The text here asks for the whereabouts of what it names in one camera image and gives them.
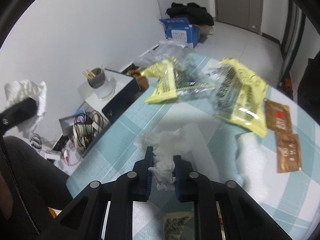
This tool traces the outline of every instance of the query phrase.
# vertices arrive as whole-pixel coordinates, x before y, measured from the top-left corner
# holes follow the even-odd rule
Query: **baseboard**
[[[268,40],[271,40],[271,41],[275,42],[276,44],[281,45],[281,43],[280,43],[280,41],[278,39],[276,39],[276,38],[274,38],[274,37],[272,37],[272,36],[270,36],[270,35],[268,35],[266,33],[262,33],[262,37],[265,37]]]

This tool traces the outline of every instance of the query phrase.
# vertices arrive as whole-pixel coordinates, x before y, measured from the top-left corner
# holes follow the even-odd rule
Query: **clutter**
[[[186,17],[191,24],[214,25],[213,18],[207,12],[207,9],[193,2],[187,4],[173,2],[166,13],[171,18]]]
[[[301,148],[298,134],[276,132],[278,173],[301,171]]]
[[[146,68],[141,75],[159,79],[153,94],[145,99],[146,103],[159,103],[178,96],[209,96],[215,89],[215,84],[197,71],[194,62],[186,56],[164,59]]]
[[[289,106],[271,100],[266,101],[267,127],[276,132],[292,133]]]
[[[213,103],[217,107],[217,116],[247,128],[260,137],[265,137],[267,127],[262,103],[266,96],[268,85],[254,71],[236,59],[223,59],[221,63],[229,71],[213,97]],[[239,83],[235,81],[235,76],[241,83],[240,91],[238,90]]]
[[[48,141],[45,141],[43,143],[43,139],[41,138],[40,135],[34,133],[30,139],[30,145],[31,147],[36,150],[40,154],[40,152],[44,152],[44,158],[49,159],[49,160],[60,160],[61,152],[60,151],[55,151],[55,150],[44,150],[43,145],[44,143],[48,143]]]
[[[78,114],[73,124],[73,143],[77,151],[81,154],[92,143],[93,139],[99,135],[104,127],[105,121],[97,111],[92,111],[86,115]]]
[[[109,69],[104,69],[104,72],[108,76],[110,85],[114,88],[114,93],[110,97],[100,100],[88,81],[83,83],[78,91],[83,99],[104,119],[114,123],[136,99],[140,88],[137,80],[132,76]]]
[[[30,80],[14,81],[4,85],[4,93],[7,99],[5,109],[22,102],[26,98],[32,98],[36,101],[37,115],[17,125],[18,131],[22,132],[22,136],[29,139],[46,113],[47,86],[45,82],[42,81],[38,86]]]
[[[154,166],[149,168],[157,181],[157,189],[174,190],[175,177],[173,156],[185,156],[189,152],[189,136],[180,128],[174,132],[162,131],[155,133],[146,131],[142,134],[141,148],[146,152],[148,146],[153,147]]]
[[[269,195],[269,188],[263,181],[267,159],[258,145],[254,133],[245,133],[238,139],[237,158],[239,173],[244,179],[243,189],[257,202],[262,203]]]
[[[127,72],[129,76],[135,77],[135,79],[138,82],[138,85],[140,87],[140,91],[144,92],[149,88],[149,82],[146,77],[141,76],[141,71],[139,69],[137,70],[129,70]]]
[[[172,56],[182,56],[190,52],[192,48],[188,43],[174,40],[158,41],[158,44],[158,47],[137,58],[133,64],[144,70],[163,59],[168,59]]]
[[[193,218],[193,212],[175,212],[165,214],[163,217],[164,240],[179,240],[183,228],[191,218]]]
[[[164,24],[165,36],[174,41],[186,42],[195,48],[200,39],[200,28],[192,25],[188,18],[160,19]]]

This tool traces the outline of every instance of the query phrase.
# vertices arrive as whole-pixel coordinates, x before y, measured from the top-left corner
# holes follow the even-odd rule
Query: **zipper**
[[[7,166],[8,171],[9,171],[10,177],[11,177],[11,179],[13,181],[13,184],[14,184],[14,187],[16,189],[16,192],[17,192],[17,194],[18,194],[18,196],[20,198],[22,206],[23,206],[25,212],[27,213],[27,216],[29,217],[29,220],[30,220],[31,224],[33,225],[34,229],[36,230],[37,234],[39,235],[40,234],[40,230],[36,226],[36,223],[33,221],[32,217],[31,217],[31,215],[30,215],[30,213],[28,211],[27,205],[26,205],[26,203],[24,202],[24,200],[22,198],[22,193],[21,193],[20,188],[19,188],[19,186],[17,184],[17,180],[16,180],[16,178],[15,178],[15,176],[13,174],[12,167],[11,167],[11,164],[10,164],[10,161],[9,161],[9,158],[8,158],[7,148],[4,145],[3,137],[0,138],[0,146],[1,146],[1,150],[2,150],[3,156],[4,156],[5,164]]]

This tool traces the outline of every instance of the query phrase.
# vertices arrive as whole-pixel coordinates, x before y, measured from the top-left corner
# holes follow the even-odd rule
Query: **blue item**
[[[164,24],[166,38],[192,43],[193,48],[199,43],[200,28],[190,24],[188,18],[168,18],[160,21]]]

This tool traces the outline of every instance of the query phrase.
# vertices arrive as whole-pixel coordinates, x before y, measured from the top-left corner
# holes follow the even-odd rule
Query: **black pants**
[[[48,207],[62,210],[72,200],[66,186],[69,176],[42,158],[23,140],[9,136],[4,138],[4,142],[29,212],[42,231],[53,220]],[[7,233],[14,235],[14,239],[35,239],[36,230],[21,204],[1,153],[0,172],[13,198],[12,215],[8,220],[11,232]]]

